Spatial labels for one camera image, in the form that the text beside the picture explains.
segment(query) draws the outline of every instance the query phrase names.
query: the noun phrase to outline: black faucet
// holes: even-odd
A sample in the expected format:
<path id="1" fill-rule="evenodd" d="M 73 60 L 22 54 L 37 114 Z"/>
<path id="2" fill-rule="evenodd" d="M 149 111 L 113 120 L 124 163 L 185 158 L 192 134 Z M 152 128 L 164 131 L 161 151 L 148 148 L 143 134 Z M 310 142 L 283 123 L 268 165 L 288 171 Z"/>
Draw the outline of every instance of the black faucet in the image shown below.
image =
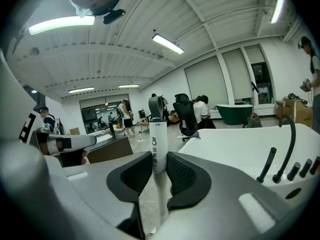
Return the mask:
<path id="1" fill-rule="evenodd" d="M 285 158 L 283 160 L 283 163 L 280 167 L 280 170 L 273 175 L 272 180 L 274 183 L 279 183 L 281 181 L 282 174 L 284 173 L 284 170 L 287 167 L 287 164 L 289 162 L 289 159 L 291 157 L 292 151 L 294 150 L 295 143 L 296 143 L 296 125 L 295 122 L 292 120 L 291 116 L 288 114 L 285 114 L 279 121 L 279 127 L 282 127 L 284 124 L 284 121 L 288 120 L 291 128 L 291 140 L 290 140 L 290 145 L 288 148 L 288 151 L 285 155 Z"/>

